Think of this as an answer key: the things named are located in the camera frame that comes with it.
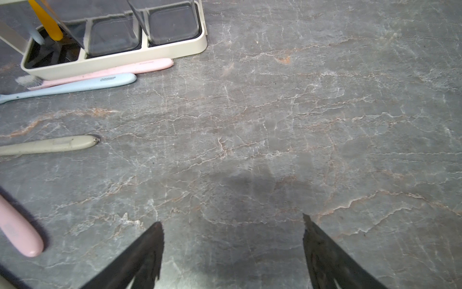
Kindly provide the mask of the cream toothbrush holder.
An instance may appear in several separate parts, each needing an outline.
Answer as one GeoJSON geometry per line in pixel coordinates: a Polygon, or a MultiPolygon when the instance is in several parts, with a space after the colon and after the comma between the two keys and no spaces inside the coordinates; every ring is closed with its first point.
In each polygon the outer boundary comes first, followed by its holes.
{"type": "Polygon", "coordinates": [[[202,53],[207,29],[201,1],[40,1],[64,38],[24,39],[1,24],[1,39],[22,55],[27,74],[56,80],[140,61],[202,53]]]}

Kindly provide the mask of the light blue toothbrush vertical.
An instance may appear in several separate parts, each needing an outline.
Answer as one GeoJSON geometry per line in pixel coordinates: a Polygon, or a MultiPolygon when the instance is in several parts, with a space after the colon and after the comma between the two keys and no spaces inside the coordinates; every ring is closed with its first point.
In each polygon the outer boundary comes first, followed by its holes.
{"type": "Polygon", "coordinates": [[[38,43],[39,45],[45,44],[43,36],[33,26],[29,26],[27,30],[36,43],[38,43]]]}

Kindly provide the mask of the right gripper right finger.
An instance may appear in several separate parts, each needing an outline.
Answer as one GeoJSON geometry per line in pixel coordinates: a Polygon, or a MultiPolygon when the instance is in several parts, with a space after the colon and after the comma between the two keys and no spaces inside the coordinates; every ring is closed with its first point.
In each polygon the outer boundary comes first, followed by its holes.
{"type": "Polygon", "coordinates": [[[314,289],[386,289],[303,214],[303,248],[314,289]]]}

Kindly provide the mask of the yellow toothbrush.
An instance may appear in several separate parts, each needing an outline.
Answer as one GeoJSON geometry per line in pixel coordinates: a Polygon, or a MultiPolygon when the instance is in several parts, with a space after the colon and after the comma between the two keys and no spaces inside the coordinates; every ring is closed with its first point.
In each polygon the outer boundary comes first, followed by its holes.
{"type": "Polygon", "coordinates": [[[34,10],[37,18],[42,23],[49,37],[59,42],[64,39],[64,34],[55,20],[38,4],[35,0],[28,0],[29,5],[34,10]]]}

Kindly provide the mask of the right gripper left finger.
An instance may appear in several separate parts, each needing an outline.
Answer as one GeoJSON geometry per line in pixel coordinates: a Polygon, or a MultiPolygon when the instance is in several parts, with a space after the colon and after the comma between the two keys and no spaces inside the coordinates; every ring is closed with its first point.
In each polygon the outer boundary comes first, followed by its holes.
{"type": "Polygon", "coordinates": [[[153,289],[160,279],[164,230],[155,222],[84,289],[153,289]]]}

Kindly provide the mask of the pink toothbrush middle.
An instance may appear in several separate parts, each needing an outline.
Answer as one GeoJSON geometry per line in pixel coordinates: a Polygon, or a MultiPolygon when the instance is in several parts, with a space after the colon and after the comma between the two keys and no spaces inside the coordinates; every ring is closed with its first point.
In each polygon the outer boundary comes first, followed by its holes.
{"type": "Polygon", "coordinates": [[[44,242],[37,230],[1,196],[1,231],[24,256],[36,257],[44,250],[44,242]]]}

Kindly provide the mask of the pink toothbrush near holder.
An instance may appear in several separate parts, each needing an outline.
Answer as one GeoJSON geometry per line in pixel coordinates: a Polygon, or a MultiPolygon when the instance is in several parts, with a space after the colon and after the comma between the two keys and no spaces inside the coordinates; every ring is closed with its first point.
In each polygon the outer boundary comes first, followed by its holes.
{"type": "Polygon", "coordinates": [[[104,70],[97,71],[97,72],[86,73],[84,75],[78,75],[75,77],[68,77],[68,78],[60,78],[60,79],[51,80],[51,81],[44,80],[44,79],[41,79],[39,77],[35,77],[32,75],[26,75],[26,76],[19,77],[15,79],[15,81],[19,85],[27,88],[28,90],[39,90],[39,89],[45,89],[48,87],[54,87],[57,85],[73,83],[76,81],[83,81],[83,80],[99,78],[99,77],[108,77],[110,75],[116,75],[120,73],[133,73],[137,75],[137,74],[148,73],[148,72],[156,72],[156,71],[168,69],[172,67],[173,65],[174,65],[174,62],[172,59],[164,58],[164,59],[155,59],[155,60],[134,63],[131,65],[118,66],[118,67],[104,69],[104,70]]]}

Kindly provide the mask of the beige toothbrush upper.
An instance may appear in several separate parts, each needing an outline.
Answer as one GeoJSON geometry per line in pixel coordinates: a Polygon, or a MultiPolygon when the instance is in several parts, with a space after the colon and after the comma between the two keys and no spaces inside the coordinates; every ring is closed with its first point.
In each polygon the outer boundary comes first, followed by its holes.
{"type": "Polygon", "coordinates": [[[81,135],[11,144],[1,147],[1,156],[77,151],[91,148],[99,141],[100,139],[95,136],[81,135]]]}

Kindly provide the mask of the light blue toothbrush near holder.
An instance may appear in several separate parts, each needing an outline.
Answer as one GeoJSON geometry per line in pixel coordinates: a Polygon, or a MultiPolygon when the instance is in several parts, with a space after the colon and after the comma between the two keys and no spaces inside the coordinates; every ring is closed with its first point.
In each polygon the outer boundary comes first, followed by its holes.
{"type": "Polygon", "coordinates": [[[137,80],[137,76],[133,73],[121,73],[111,75],[109,77],[92,78],[82,81],[77,81],[68,84],[57,85],[45,89],[16,93],[12,95],[1,95],[1,104],[16,101],[20,99],[34,98],[39,96],[61,95],[66,93],[84,92],[99,89],[108,89],[123,85],[132,84],[137,80]]]}

